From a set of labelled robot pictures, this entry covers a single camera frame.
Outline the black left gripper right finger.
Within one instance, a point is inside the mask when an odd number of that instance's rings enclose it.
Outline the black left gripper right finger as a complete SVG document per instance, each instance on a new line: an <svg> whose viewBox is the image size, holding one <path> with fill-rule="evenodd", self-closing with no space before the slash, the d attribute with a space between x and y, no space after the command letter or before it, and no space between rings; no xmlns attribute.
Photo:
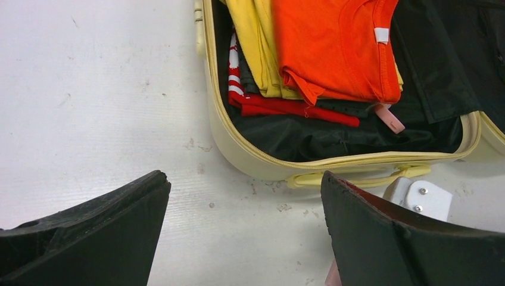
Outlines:
<svg viewBox="0 0 505 286"><path fill-rule="evenodd" d="M320 186L343 285L503 285L504 234L443 222L332 172Z"/></svg>

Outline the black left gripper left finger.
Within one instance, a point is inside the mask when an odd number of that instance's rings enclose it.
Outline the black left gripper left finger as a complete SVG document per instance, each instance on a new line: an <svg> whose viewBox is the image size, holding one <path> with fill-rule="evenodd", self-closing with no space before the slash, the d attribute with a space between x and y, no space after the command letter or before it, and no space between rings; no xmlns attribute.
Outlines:
<svg viewBox="0 0 505 286"><path fill-rule="evenodd" d="M1 231L2 285L147 285L170 182L155 170Z"/></svg>

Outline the pink square sponge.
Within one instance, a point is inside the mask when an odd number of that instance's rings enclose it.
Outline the pink square sponge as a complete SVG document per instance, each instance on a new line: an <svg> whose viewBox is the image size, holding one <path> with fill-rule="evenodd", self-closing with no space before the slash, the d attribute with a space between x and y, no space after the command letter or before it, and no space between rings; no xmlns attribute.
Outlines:
<svg viewBox="0 0 505 286"><path fill-rule="evenodd" d="M341 277L339 274L339 269L336 264L336 260L333 260L327 277L325 279L324 286L342 286Z"/></svg>

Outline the red printed t-shirt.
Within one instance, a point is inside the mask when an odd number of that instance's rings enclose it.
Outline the red printed t-shirt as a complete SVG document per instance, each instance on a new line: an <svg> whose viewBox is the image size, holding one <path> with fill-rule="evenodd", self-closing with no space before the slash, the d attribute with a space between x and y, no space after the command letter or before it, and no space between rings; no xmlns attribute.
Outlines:
<svg viewBox="0 0 505 286"><path fill-rule="evenodd" d="M228 62L228 103L241 110L242 116L296 115L309 119L340 123L358 127L360 120L356 116L332 111L320 107L311 107L304 101L265 98L259 94L248 94L241 84L239 63L239 44L236 33L232 33Z"/></svg>

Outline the orange t-shirt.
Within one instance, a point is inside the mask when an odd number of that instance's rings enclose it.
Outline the orange t-shirt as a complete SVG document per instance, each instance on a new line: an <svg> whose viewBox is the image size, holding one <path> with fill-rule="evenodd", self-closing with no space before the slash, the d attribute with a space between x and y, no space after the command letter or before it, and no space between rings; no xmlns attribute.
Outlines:
<svg viewBox="0 0 505 286"><path fill-rule="evenodd" d="M320 99L395 104L390 42L396 1L273 1L279 74L310 105Z"/></svg>

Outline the yellow suitcase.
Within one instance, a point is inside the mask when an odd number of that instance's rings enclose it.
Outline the yellow suitcase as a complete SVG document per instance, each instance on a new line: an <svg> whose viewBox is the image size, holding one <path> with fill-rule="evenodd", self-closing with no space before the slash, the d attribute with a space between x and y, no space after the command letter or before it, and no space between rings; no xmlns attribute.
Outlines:
<svg viewBox="0 0 505 286"><path fill-rule="evenodd" d="M360 188L388 185L397 178L426 175L431 165L464 159L491 163L504 160L504 134L483 112L461 117L463 139L457 152L382 152L335 157L308 163L278 160L247 141L234 127L225 110L219 85L214 11L211 1L195 1L194 19L197 53L203 59L207 82L210 129L217 148L226 160L241 172L260 180L286 181L289 188L319 188L324 171L361 173L395 171L381 178L353 179Z"/></svg>

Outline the yellow t-shirt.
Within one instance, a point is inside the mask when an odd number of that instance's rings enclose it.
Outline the yellow t-shirt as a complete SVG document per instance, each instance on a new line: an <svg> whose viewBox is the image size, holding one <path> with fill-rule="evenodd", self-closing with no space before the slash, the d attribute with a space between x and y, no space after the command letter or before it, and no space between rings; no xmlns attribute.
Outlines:
<svg viewBox="0 0 505 286"><path fill-rule="evenodd" d="M273 28L273 1L226 1L236 35L260 93L268 98L304 100L283 84ZM398 73L400 89L401 77Z"/></svg>

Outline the dark grey dotted cloth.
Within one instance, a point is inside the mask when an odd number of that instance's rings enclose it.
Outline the dark grey dotted cloth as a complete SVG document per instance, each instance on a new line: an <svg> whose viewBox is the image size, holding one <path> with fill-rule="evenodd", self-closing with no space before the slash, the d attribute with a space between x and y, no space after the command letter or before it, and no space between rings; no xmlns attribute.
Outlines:
<svg viewBox="0 0 505 286"><path fill-rule="evenodd" d="M241 84L248 94L259 94L260 90L254 81L253 75L246 61L245 55L242 51L240 44L237 44L239 70L241 74ZM334 99L319 99L316 102L316 107L324 108L327 110L336 111L346 114L348 116L355 116L359 119L366 118L369 111L373 108L374 103L371 102L358 102Z"/></svg>

